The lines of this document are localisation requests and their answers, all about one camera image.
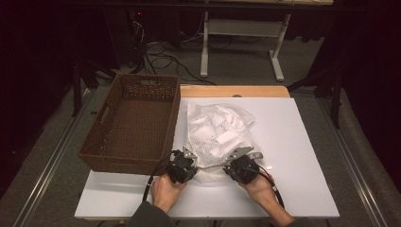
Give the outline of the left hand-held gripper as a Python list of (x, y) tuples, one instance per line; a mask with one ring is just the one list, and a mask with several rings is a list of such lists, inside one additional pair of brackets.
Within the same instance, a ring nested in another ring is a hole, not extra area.
[(173, 158), (166, 167), (166, 173), (173, 183), (186, 183), (197, 173), (195, 166), (197, 156), (188, 148), (173, 150)]

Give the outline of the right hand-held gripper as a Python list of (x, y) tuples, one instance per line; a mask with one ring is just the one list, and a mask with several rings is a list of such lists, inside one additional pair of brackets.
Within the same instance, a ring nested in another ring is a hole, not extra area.
[(253, 150), (254, 147), (235, 148), (226, 158), (222, 168), (233, 181), (250, 183), (260, 172), (256, 160), (262, 159), (263, 154)]

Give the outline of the white shirt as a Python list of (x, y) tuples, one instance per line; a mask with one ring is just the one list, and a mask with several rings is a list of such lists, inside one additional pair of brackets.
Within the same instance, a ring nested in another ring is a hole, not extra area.
[(222, 158), (236, 147), (252, 144), (249, 127), (254, 116), (235, 105), (215, 104), (187, 107), (186, 144), (198, 156)]

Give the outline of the brown woven basket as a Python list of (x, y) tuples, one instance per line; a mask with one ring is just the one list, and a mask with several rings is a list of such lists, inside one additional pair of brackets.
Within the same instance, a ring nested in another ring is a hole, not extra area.
[(161, 175), (180, 101), (176, 76), (116, 76), (78, 157), (93, 171)]

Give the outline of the person's right hand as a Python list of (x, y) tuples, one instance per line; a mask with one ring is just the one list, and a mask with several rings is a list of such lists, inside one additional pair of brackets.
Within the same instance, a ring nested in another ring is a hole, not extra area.
[(272, 186), (263, 173), (259, 173), (250, 183), (241, 183), (240, 186), (263, 209), (272, 208), (278, 204)]

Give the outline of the person's left hand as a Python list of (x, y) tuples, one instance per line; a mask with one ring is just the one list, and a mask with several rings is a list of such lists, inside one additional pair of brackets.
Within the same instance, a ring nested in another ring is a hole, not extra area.
[(158, 177), (151, 186), (152, 204), (168, 213), (186, 186), (187, 183), (173, 183), (167, 174)]

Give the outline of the black metal stand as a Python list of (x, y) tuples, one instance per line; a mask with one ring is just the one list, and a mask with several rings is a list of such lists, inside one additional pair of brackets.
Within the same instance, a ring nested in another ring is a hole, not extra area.
[(290, 84), (287, 89), (289, 92), (294, 91), (302, 86), (316, 85), (314, 90), (315, 97), (331, 97), (330, 118), (334, 126), (340, 127), (340, 90), (342, 83), (342, 70), (339, 68), (327, 68), (321, 72), (311, 74), (304, 79), (298, 80)]
[(113, 81), (116, 73), (111, 69), (102, 66), (91, 60), (79, 60), (73, 68), (73, 89), (74, 89), (74, 111), (77, 116), (82, 106), (81, 83), (84, 82), (87, 88), (96, 89), (98, 79)]

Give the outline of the white-legged desk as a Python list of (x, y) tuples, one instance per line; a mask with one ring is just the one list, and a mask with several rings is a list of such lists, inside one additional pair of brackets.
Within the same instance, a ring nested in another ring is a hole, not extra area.
[[(257, 4), (275, 4), (285, 6), (330, 6), (334, 0), (202, 0), (209, 4), (211, 1), (226, 3), (257, 3)], [(287, 13), (281, 21), (244, 21), (230, 19), (210, 19), (209, 12), (203, 13), (203, 44), (200, 60), (200, 76), (206, 78), (208, 76), (209, 51), (208, 40), (210, 35), (227, 35), (227, 36), (247, 36), (247, 37), (263, 37), (276, 38), (276, 46), (269, 51), (270, 62), (277, 81), (284, 81), (278, 54), (280, 52), (283, 40), (287, 33), (288, 24), (291, 14)]]

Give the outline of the black computer tower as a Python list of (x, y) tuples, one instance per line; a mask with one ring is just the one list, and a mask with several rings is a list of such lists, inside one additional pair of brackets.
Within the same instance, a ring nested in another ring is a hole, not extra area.
[(127, 9), (105, 9), (104, 13), (119, 65), (138, 67), (146, 50), (144, 28)]

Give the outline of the metal floor rail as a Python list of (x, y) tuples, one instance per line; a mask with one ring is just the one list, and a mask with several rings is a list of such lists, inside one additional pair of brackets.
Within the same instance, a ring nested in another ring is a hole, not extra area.
[(323, 115), (328, 122), (331, 131), (336, 137), (337, 143), (340, 146), (340, 155), (345, 162), (346, 169), (349, 172), (350, 178), (353, 181), (358, 196), (369, 216), (371, 223), (374, 225), (374, 227), (388, 227), (388, 223), (377, 205), (374, 193), (363, 177), (357, 162), (351, 153), (351, 150), (346, 144), (342, 132), (335, 126), (331, 119), (329, 104), (324, 98), (318, 98), (317, 102), (323, 111)]
[(82, 95), (82, 104), (78, 109), (78, 112), (71, 116), (66, 128), (62, 132), (62, 135), (58, 141), (58, 144), (51, 153), (49, 160), (47, 161), (44, 170), (42, 171), (39, 179), (35, 183), (31, 190), (29, 197), (27, 198), (23, 208), (21, 209), (17, 219), (14, 221), (12, 227), (28, 227), (34, 213), (37, 210), (48, 186), (50, 185), (58, 166), (60, 165), (61, 159), (66, 152), (66, 146), (70, 141), (71, 135), (75, 130), (75, 127), (82, 115), (83, 109), (87, 106), (88, 102), (94, 95), (94, 91), (86, 89)]

